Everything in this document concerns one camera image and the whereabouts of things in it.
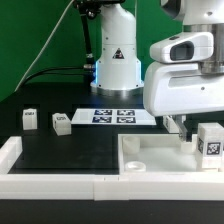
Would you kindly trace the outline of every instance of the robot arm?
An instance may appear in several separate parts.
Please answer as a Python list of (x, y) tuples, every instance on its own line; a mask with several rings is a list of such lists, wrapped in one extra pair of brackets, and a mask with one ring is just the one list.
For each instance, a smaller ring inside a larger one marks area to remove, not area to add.
[(182, 115), (224, 110), (224, 1), (160, 3), (171, 18), (184, 15), (183, 32), (151, 46), (143, 101), (150, 114), (173, 116), (186, 137)]

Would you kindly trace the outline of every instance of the warning label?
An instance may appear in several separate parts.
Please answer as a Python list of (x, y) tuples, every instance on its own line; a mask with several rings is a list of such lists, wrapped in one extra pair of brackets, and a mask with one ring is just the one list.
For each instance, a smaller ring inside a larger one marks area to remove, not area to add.
[(124, 59), (124, 55), (120, 48), (117, 49), (116, 53), (113, 56), (113, 59)]

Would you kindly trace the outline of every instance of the white cube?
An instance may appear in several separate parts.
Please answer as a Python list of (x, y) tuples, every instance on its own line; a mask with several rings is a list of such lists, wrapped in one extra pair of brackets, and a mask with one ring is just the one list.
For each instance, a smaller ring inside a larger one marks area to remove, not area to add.
[(196, 160), (198, 168), (217, 169), (222, 166), (224, 128), (218, 123), (198, 125)]
[(53, 127), (57, 135), (70, 135), (72, 133), (72, 125), (66, 114), (53, 114)]
[(37, 129), (37, 110), (27, 109), (23, 110), (23, 130)]

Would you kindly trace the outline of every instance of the wire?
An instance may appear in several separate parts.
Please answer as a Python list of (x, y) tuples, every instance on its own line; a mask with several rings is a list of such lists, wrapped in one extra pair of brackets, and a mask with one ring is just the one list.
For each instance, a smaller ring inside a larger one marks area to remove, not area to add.
[(44, 46), (42, 47), (42, 49), (40, 50), (39, 54), (37, 55), (37, 57), (35, 58), (35, 60), (32, 62), (32, 64), (30, 65), (30, 67), (27, 69), (27, 71), (25, 72), (25, 74), (23, 75), (22, 79), (20, 80), (19, 84), (17, 85), (15, 91), (17, 91), (21, 84), (23, 83), (23, 81), (26, 79), (28, 73), (31, 71), (31, 69), (34, 67), (34, 65), (36, 64), (36, 62), (39, 60), (39, 58), (41, 57), (41, 55), (43, 54), (43, 52), (45, 51), (45, 49), (47, 48), (48, 44), (50, 43), (52, 37), (54, 36), (55, 32), (57, 31), (59, 25), (61, 24), (62, 20), (64, 19), (68, 9), (70, 8), (70, 6), (72, 5), (72, 3), (74, 2), (74, 0), (72, 0), (68, 6), (65, 8), (64, 12), (62, 13), (60, 19), (58, 20), (56, 26), (54, 27), (53, 31), (51, 32), (50, 36), (48, 37), (46, 43), (44, 44)]
[(58, 73), (58, 72), (38, 72), (38, 73), (35, 73), (29, 77), (27, 77), (23, 83), (21, 84), (20, 87), (23, 87), (27, 82), (29, 82), (31, 79), (33, 78), (36, 78), (38, 76), (41, 76), (41, 75), (66, 75), (66, 76), (74, 76), (74, 75), (77, 75), (77, 76), (88, 76), (88, 75), (92, 75), (92, 74), (88, 74), (88, 73), (82, 73), (82, 74), (75, 74), (75, 73)]
[(68, 70), (83, 70), (83, 67), (82, 66), (80, 66), (80, 67), (53, 67), (53, 68), (43, 69), (43, 70), (41, 70), (39, 72), (36, 72), (36, 73), (26, 77), (21, 82), (20, 87), (24, 86), (25, 83), (27, 83), (29, 80), (31, 80), (31, 79), (33, 79), (33, 78), (35, 78), (37, 76), (44, 75), (44, 74), (60, 74), (60, 73), (55, 73), (55, 71), (68, 71)]

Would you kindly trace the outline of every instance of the black table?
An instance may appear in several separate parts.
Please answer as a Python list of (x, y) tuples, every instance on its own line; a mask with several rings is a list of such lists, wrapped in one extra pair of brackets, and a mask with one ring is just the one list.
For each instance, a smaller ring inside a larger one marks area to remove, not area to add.
[[(23, 131), (23, 109), (37, 108), (38, 130)], [(143, 109), (142, 96), (113, 98), (91, 94), (82, 84), (34, 83), (0, 103), (0, 144), (23, 136), (23, 153), (10, 174), (119, 173), (118, 134), (167, 133), (157, 126), (73, 125), (71, 136), (58, 137), (52, 114), (71, 119), (77, 108)], [(222, 112), (188, 116), (195, 132), (198, 122), (220, 121)], [(1, 200), (0, 223), (223, 223), (224, 202), (212, 201), (48, 201)]]

